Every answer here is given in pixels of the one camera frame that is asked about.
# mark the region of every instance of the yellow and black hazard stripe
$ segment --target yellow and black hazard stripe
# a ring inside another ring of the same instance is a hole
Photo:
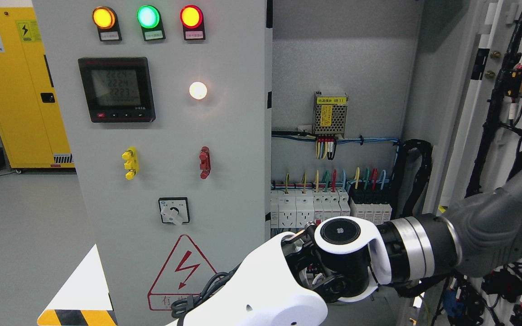
[[[45,310],[38,326],[117,326],[112,310]]]

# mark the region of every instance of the yellow warning sticker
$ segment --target yellow warning sticker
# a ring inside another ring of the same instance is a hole
[[[324,127],[332,125],[332,114],[334,111],[333,105],[322,105],[321,106],[321,120],[319,124]]]
[[[319,105],[344,105],[346,98],[341,97],[317,97],[317,104]]]
[[[37,20],[16,20],[17,31],[22,42],[41,42],[42,35],[39,33]]]

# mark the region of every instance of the lightning bolt symbol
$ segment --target lightning bolt symbol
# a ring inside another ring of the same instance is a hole
[[[197,270],[197,268],[199,266],[201,266],[201,264],[196,264],[196,265],[191,265],[191,266],[186,266],[186,267],[182,267],[183,264],[187,261],[187,259],[190,257],[190,255],[192,254],[193,252],[187,250],[187,252],[184,254],[184,257],[182,258],[182,260],[180,261],[179,265],[176,266],[176,269],[174,270],[175,272],[180,272],[181,270],[187,270],[187,269],[193,269],[191,270],[190,274],[187,276],[187,278],[184,279],[183,282],[179,283],[179,289],[182,289],[185,285],[186,285],[186,281],[189,280],[189,278],[193,275],[193,273],[195,272],[195,270]]]

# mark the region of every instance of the green indicator light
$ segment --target green indicator light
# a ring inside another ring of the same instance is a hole
[[[160,21],[160,14],[153,6],[142,6],[138,9],[136,18],[145,29],[153,29]]]

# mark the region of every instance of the yellow safety cabinet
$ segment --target yellow safety cabinet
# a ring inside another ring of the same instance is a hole
[[[14,169],[74,167],[33,8],[0,8],[0,135]]]

